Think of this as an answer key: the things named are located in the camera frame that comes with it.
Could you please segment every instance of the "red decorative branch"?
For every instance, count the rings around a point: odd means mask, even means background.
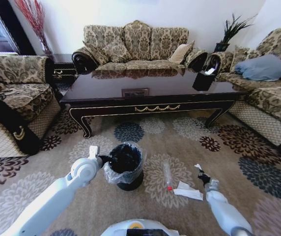
[[[15,0],[15,3],[30,23],[33,31],[39,37],[41,43],[43,44],[45,53],[51,54],[44,35],[45,10],[41,2],[38,2],[38,0]]]

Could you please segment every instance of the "sofa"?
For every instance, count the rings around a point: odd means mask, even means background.
[[[39,151],[60,111],[52,75],[53,62],[47,57],[0,56],[0,157]]]
[[[253,128],[281,152],[281,78],[275,82],[246,80],[234,72],[236,63],[274,54],[281,59],[281,28],[270,32],[255,50],[236,46],[232,52],[216,52],[208,68],[217,67],[217,81],[228,81],[236,89],[249,92],[230,109],[230,113]]]
[[[186,28],[152,28],[140,21],[123,27],[87,25],[84,27],[85,46],[76,50],[72,59],[78,74],[92,70],[161,68],[192,68],[200,71],[207,52],[194,48],[193,44],[180,64],[168,61],[180,44],[187,43],[188,36]],[[102,51],[118,38],[129,53],[129,58],[122,63],[110,61]]]

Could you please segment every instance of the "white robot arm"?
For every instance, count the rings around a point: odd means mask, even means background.
[[[57,179],[31,202],[1,236],[40,236],[71,204],[77,189],[87,186],[107,161],[102,160],[97,154],[98,147],[90,146],[89,158],[78,159],[72,165],[71,172],[65,177]],[[246,219],[228,203],[216,187],[209,183],[209,180],[205,184],[206,199],[222,230],[230,236],[252,236],[251,226]],[[157,221],[143,219],[114,224],[101,236],[128,236],[129,229],[133,228],[146,230],[144,235],[147,236],[179,236],[178,231],[169,230]]]

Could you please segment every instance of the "plastic bottle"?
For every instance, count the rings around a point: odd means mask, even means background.
[[[171,175],[171,170],[170,170],[170,164],[168,161],[163,161],[162,169],[163,169],[165,180],[167,183],[167,189],[169,191],[171,191],[172,190],[172,175]]]

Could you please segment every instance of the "white wall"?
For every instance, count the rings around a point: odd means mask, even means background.
[[[31,44],[40,44],[14,0],[10,0]],[[257,14],[265,0],[42,0],[45,30],[54,53],[72,53],[83,46],[85,25],[124,26],[140,20],[152,27],[186,27],[189,41],[212,52],[224,35],[224,22],[232,13],[243,19]],[[247,29],[231,40],[239,44]]]
[[[281,28],[281,0],[266,0],[241,45],[255,49],[276,28]]]

